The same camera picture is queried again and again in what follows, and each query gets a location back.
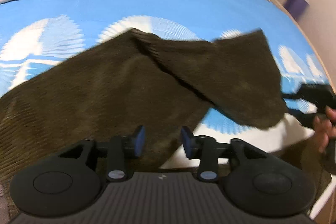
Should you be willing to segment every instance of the bed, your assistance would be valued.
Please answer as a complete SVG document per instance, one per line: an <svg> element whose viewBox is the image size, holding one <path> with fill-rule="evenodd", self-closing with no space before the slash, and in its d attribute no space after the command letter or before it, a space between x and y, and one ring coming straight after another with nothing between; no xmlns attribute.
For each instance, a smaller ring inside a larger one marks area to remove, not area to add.
<svg viewBox="0 0 336 224"><path fill-rule="evenodd" d="M283 92L295 91L302 82L328 83L304 35L268 0L18 0L0 5L0 18L0 95L129 28L165 39L208 41L261 28L282 74ZM305 101L288 106L315 110ZM194 133L221 142L237 137L273 152L313 131L288 114L276 127L261 131L210 109ZM162 168L197 164L179 149Z"/></svg>

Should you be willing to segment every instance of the brown garment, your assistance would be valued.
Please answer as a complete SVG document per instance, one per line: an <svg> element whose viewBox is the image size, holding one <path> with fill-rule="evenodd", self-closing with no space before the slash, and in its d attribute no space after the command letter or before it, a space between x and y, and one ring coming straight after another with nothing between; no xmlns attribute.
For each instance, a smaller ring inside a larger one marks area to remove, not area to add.
<svg viewBox="0 0 336 224"><path fill-rule="evenodd" d="M9 199L20 169L85 137L106 141L146 127L134 170L156 170L210 107L266 129L283 117L280 73L262 31L207 41L165 41L130 30L0 98L0 181Z"/></svg>

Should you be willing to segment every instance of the circular cap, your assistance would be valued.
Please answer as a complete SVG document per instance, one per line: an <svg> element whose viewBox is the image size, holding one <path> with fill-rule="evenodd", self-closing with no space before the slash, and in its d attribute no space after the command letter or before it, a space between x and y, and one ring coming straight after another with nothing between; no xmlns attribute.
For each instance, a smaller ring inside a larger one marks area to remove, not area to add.
<svg viewBox="0 0 336 224"><path fill-rule="evenodd" d="M10 183L9 193L23 212L58 217L89 206L100 189L98 175L83 162L54 157L18 172Z"/></svg>
<svg viewBox="0 0 336 224"><path fill-rule="evenodd" d="M315 196L302 170L272 158L247 160L224 178L223 187L238 208L262 217L305 212Z"/></svg>

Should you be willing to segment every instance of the blue bed sheet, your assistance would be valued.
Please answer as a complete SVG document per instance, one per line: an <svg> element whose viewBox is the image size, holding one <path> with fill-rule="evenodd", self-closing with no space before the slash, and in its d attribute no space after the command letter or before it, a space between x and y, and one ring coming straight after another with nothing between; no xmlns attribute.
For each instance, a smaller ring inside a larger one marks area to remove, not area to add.
<svg viewBox="0 0 336 224"><path fill-rule="evenodd" d="M208 41L261 28L283 91L328 82L304 36L267 0L17 0L0 5L0 19L0 95L131 27L166 39ZM313 108L304 101L288 105ZM202 123L222 133L248 129L214 109Z"/></svg>

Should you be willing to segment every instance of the black device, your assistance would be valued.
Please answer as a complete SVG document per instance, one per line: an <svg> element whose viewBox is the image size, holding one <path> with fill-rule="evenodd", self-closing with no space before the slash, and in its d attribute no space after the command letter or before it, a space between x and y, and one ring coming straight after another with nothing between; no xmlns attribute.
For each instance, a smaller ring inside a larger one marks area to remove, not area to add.
<svg viewBox="0 0 336 224"><path fill-rule="evenodd" d="M321 119L327 119L326 107L336 109L336 96L330 85L325 84L302 84L296 93L283 94L284 99L303 99L311 102L317 107L316 113L303 113L297 109L288 109L288 113L293 115L304 127L313 129L313 120L316 115ZM336 175L336 139L329 140L325 149L325 169Z"/></svg>
<svg viewBox="0 0 336 224"><path fill-rule="evenodd" d="M305 214L315 186L300 169L242 141L217 143L182 127L190 172L130 172L126 159L140 156L144 127L109 142L82 140L19 171L10 195L17 224L290 224L314 223ZM96 172L106 158L105 175ZM218 174L218 158L231 172Z"/></svg>

